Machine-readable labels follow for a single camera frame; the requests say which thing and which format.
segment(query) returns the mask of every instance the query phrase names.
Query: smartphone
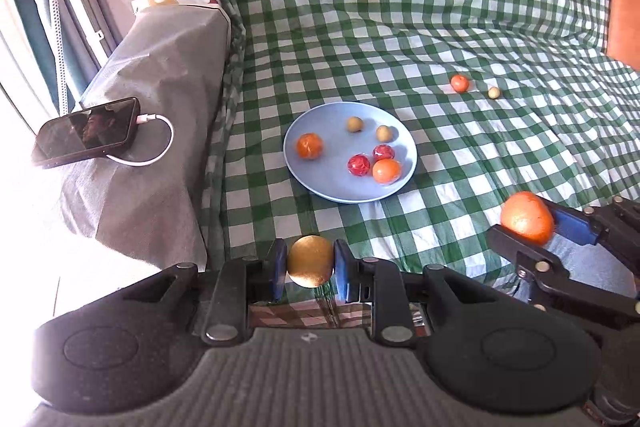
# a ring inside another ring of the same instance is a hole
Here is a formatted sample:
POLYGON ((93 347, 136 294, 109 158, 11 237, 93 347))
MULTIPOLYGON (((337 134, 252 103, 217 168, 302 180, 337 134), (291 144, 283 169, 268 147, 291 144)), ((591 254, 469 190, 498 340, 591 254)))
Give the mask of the smartphone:
POLYGON ((49 169, 121 153, 135 138, 139 114, 140 102, 131 97, 49 120, 38 131, 31 162, 49 169))

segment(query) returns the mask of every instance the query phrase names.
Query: small orange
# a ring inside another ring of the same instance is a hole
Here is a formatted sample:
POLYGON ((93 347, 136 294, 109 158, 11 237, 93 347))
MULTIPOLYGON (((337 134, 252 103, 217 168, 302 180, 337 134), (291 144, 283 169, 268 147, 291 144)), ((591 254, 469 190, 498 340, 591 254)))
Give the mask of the small orange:
POLYGON ((554 233, 554 218, 546 204, 531 192, 518 192, 505 201, 500 223, 536 245, 544 245, 554 233))
POLYGON ((314 132, 303 134, 296 143, 298 154, 305 160, 315 160, 322 154, 322 149, 324 149, 322 138, 314 132))
POLYGON ((371 174, 375 181, 384 185, 396 181, 401 172, 402 166, 396 160, 385 158, 374 163, 371 174))
POLYGON ((469 89, 469 79, 463 74, 454 74, 450 83, 455 92, 466 92, 469 89))

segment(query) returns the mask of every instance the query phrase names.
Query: cherry tomato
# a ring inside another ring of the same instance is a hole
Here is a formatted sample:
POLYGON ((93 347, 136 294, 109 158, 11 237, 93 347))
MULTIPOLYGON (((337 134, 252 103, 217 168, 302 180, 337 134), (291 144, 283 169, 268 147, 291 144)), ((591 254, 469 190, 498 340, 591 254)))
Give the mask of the cherry tomato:
POLYGON ((371 163, 369 163, 369 158, 364 154, 356 154, 349 158, 347 168, 354 176, 366 176, 371 170, 371 163))
POLYGON ((373 179, 380 184, 386 185, 396 181, 402 173, 402 166, 391 158, 379 160, 373 165, 373 179))
POLYGON ((376 145, 373 149, 373 161, 385 160, 387 158, 393 159, 396 157, 396 151, 394 151, 390 145, 376 145))
POLYGON ((308 132, 298 138, 296 149, 301 158, 305 160, 315 160, 322 154, 324 143, 322 138, 314 132, 308 132))
POLYGON ((462 74, 454 74, 451 77, 451 87, 455 92, 466 92, 469 89, 469 79, 462 74))

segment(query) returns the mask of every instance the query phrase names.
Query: bed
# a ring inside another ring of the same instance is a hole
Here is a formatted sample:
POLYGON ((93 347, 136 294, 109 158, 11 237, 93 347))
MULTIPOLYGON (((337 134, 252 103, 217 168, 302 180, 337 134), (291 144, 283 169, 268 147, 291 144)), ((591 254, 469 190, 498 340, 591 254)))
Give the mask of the bed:
MULTIPOLYGON (((357 257, 446 264, 511 291, 513 267, 484 240, 510 194, 574 208, 639 196, 640 87, 604 53, 609 0, 220 1, 232 52, 200 212, 214 269, 316 233, 357 257), (454 73, 473 89, 453 92, 454 73), (398 194, 338 204, 290 176, 288 126, 337 100, 381 107, 411 131, 418 166, 398 194)), ((333 282, 287 283, 286 301, 334 293, 333 282)))

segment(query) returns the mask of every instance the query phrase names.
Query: charging cable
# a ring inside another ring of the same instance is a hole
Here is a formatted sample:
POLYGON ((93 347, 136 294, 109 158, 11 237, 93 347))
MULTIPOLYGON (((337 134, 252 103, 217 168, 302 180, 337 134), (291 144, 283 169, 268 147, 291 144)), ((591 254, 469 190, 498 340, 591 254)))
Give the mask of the charging cable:
POLYGON ((136 124, 146 123, 150 120, 162 120, 169 126, 169 130, 171 131, 171 138, 169 139, 169 143, 164 148, 164 151, 162 151, 155 158, 147 160, 146 162, 130 162, 128 160, 123 160, 122 158, 116 158, 115 156, 111 156, 110 154, 107 155, 107 158, 113 160, 116 163, 128 165, 129 167, 146 167, 147 165, 156 163, 160 158, 162 158, 162 156, 166 154, 166 152, 169 150, 169 147, 171 147, 171 144, 174 142, 174 125, 169 121, 167 117, 162 116, 161 114, 141 114, 138 118, 136 118, 136 124))

